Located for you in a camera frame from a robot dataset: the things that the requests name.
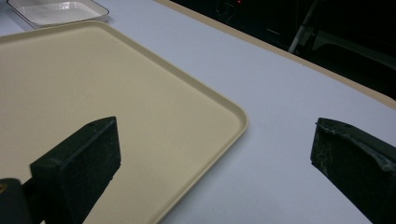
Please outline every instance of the beige tray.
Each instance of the beige tray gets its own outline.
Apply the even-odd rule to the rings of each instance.
[[[118,118],[121,168],[85,223],[153,223],[248,126],[244,111],[105,23],[0,36],[0,178]]]

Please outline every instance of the table surface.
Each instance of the table surface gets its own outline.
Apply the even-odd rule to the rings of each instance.
[[[396,146],[392,103],[158,2],[96,2],[109,9],[109,25],[249,116],[246,133],[163,223],[370,223],[311,165],[315,122],[337,119]],[[0,0],[0,36],[31,30]]]

